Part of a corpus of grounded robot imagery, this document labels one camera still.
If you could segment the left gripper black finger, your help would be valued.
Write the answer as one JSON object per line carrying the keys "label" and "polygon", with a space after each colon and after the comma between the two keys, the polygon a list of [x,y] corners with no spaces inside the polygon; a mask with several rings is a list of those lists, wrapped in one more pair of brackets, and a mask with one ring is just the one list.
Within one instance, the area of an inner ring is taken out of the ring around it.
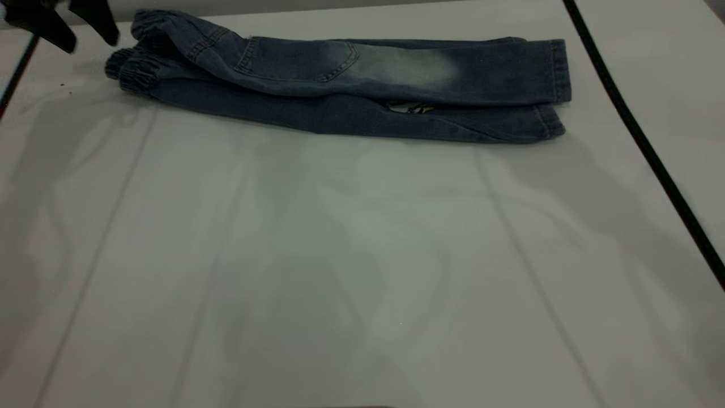
{"label": "left gripper black finger", "polygon": [[111,46],[117,46],[120,32],[108,1],[70,1],[69,10],[83,19]]}
{"label": "left gripper black finger", "polygon": [[48,41],[63,52],[73,53],[75,34],[56,12],[56,4],[56,1],[5,1],[5,21]]}

